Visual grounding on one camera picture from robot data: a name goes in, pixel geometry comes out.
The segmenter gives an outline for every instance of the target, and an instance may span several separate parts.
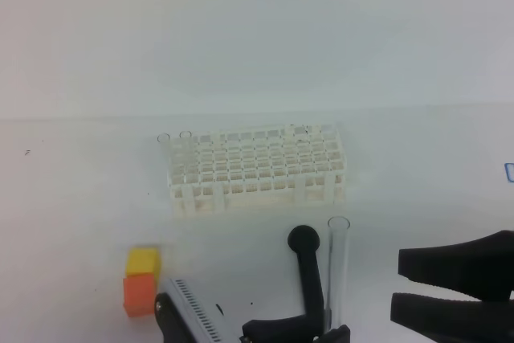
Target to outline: test tube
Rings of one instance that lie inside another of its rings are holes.
[[[162,133],[157,137],[157,142],[161,146],[162,155],[166,159],[166,164],[168,166],[168,187],[171,187],[171,138],[168,133]]]
[[[344,324],[343,306],[350,221],[342,216],[328,221],[328,285],[325,299],[325,332]]]

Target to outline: cube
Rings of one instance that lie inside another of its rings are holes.
[[[125,275],[127,277],[151,273],[155,282],[159,281],[161,273],[161,256],[156,248],[133,248],[127,259]]]
[[[153,315],[156,284],[153,274],[129,276],[123,279],[123,307],[128,317]]]

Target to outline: yellow block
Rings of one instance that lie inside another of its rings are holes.
[[[156,248],[133,248],[127,259],[125,275],[134,276],[152,273],[156,283],[161,273],[161,256]]]

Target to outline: glass test tube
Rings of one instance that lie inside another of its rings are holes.
[[[328,221],[328,285],[325,299],[325,332],[344,324],[343,306],[350,221],[342,216]]]

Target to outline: white wall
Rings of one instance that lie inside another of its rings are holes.
[[[0,118],[514,101],[512,0],[0,0]]]

